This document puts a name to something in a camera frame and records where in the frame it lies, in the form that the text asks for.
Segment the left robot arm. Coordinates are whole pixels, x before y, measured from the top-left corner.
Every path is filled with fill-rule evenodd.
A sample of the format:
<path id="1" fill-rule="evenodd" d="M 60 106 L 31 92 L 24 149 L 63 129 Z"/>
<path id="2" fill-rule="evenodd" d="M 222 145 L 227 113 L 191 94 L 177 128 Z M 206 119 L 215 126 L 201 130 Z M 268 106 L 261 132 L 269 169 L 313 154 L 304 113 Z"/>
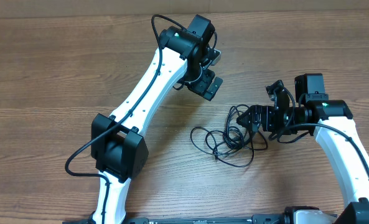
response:
<path id="1" fill-rule="evenodd" d="M 221 57 L 210 46 L 217 33 L 211 20 L 196 15 L 185 28 L 173 23 L 157 35 L 158 48 L 143 77 L 109 116 L 91 124 L 91 156 L 100 176 L 100 193 L 91 223 L 122 223 L 129 185 L 144 167 L 148 126 L 176 83 L 210 101 L 223 83 L 209 68 Z"/>

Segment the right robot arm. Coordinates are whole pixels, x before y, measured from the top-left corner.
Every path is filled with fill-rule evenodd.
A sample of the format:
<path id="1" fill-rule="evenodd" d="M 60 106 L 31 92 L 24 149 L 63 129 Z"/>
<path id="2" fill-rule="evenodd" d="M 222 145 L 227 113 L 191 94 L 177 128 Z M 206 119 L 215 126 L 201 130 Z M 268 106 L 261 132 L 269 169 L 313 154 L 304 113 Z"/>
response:
<path id="1" fill-rule="evenodd" d="M 252 223 L 369 223 L 369 156 L 358 136 L 353 114 L 344 100 L 330 100 L 320 73 L 294 79 L 295 94 L 281 80 L 266 87 L 272 106 L 253 105 L 236 122 L 255 134 L 311 135 L 325 152 L 339 183 L 344 210 L 326 214 L 311 206 L 285 208 L 279 215 L 253 215 Z"/>

